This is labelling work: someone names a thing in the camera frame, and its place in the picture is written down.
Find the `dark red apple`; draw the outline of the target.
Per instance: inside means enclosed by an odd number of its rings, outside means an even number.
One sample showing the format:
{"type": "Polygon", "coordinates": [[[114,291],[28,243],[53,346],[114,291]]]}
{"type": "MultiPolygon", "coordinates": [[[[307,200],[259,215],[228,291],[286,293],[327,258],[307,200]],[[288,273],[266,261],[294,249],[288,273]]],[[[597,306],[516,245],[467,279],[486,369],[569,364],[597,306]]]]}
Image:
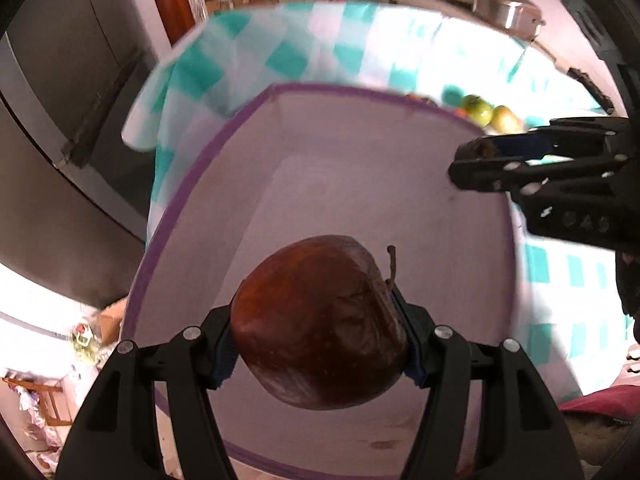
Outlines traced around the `dark red apple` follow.
{"type": "Polygon", "coordinates": [[[275,398],[311,411],[351,408],[396,384],[407,335],[373,256],[346,235],[285,246],[231,303],[244,363],[275,398]]]}

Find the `dark brown passion fruit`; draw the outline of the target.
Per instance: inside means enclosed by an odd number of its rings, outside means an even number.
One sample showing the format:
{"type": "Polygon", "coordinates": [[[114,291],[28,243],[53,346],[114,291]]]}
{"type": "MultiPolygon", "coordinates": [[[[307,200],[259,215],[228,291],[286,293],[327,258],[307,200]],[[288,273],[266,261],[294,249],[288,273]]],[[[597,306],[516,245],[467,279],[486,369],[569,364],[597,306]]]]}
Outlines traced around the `dark brown passion fruit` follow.
{"type": "Polygon", "coordinates": [[[498,146],[488,138],[478,138],[465,143],[456,151],[457,160],[491,159],[500,155],[498,146]]]}

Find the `yellow red apple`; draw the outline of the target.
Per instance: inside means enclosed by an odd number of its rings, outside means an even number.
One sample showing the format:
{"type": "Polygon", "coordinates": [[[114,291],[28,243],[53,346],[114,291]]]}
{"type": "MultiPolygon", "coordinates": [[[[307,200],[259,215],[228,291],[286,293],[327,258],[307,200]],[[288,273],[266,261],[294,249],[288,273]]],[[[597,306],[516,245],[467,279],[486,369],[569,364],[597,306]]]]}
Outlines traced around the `yellow red apple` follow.
{"type": "Polygon", "coordinates": [[[515,134],[524,131],[524,122],[504,105],[492,109],[490,126],[500,134],[515,134]]]}

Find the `green apple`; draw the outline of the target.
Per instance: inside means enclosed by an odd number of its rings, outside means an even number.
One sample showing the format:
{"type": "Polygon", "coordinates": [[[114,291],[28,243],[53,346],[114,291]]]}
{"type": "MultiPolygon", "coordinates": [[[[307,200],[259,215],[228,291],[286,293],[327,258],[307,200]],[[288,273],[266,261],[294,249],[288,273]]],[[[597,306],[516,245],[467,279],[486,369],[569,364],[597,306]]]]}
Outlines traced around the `green apple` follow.
{"type": "Polygon", "coordinates": [[[494,117],[494,108],[475,94],[465,96],[461,101],[460,107],[465,111],[466,117],[480,128],[487,127],[494,117]]]}

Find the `teal white checkered tablecloth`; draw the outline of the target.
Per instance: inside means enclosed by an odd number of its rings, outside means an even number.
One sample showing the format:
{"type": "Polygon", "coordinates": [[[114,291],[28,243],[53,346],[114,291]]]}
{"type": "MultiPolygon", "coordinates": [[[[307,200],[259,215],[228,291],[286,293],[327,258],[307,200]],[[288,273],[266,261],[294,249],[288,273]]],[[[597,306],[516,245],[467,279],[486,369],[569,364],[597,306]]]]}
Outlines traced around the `teal white checkered tablecloth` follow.
{"type": "MultiPolygon", "coordinates": [[[[205,144],[282,81],[350,84],[504,105],[527,127],[600,108],[532,47],[435,11],[376,3],[289,3],[217,14],[181,40],[134,101],[122,137],[153,152],[146,227],[154,231],[205,144]]],[[[550,390],[568,401],[614,382],[626,353],[612,252],[528,234],[514,219],[524,294],[518,336],[550,390]]]]}

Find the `silver roaster pan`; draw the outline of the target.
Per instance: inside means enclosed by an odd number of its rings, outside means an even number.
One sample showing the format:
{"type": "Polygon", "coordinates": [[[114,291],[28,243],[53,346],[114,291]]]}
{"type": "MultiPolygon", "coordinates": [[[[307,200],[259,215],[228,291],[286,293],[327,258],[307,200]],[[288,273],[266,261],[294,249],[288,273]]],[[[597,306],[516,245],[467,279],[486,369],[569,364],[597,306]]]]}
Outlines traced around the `silver roaster pan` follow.
{"type": "Polygon", "coordinates": [[[533,41],[546,22],[530,0],[474,0],[473,13],[495,28],[524,41],[533,41]]]}

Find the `white box purple rim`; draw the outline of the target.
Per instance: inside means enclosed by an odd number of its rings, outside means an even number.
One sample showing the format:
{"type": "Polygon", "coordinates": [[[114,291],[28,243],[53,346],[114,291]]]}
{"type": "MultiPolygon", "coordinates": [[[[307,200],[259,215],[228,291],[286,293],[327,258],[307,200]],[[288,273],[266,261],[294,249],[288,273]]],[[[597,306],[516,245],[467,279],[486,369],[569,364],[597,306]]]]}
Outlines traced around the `white box purple rim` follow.
{"type": "Polygon", "coordinates": [[[210,140],[156,227],[129,295],[124,334],[160,344],[228,304],[285,250],[318,254],[316,286],[356,296],[392,278],[410,304],[470,341],[509,335],[515,236],[503,195],[458,190],[448,168],[477,128],[391,93],[282,84],[210,140]]]}

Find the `dark grey refrigerator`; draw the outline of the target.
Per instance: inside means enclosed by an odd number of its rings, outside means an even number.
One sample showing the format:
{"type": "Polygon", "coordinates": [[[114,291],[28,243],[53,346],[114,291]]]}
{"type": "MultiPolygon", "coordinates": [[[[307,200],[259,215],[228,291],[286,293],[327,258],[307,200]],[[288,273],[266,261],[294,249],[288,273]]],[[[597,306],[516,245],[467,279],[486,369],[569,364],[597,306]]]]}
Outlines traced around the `dark grey refrigerator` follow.
{"type": "Polygon", "coordinates": [[[1,261],[102,308],[144,251],[155,156],[122,140],[166,47],[153,0],[1,0],[1,261]]]}

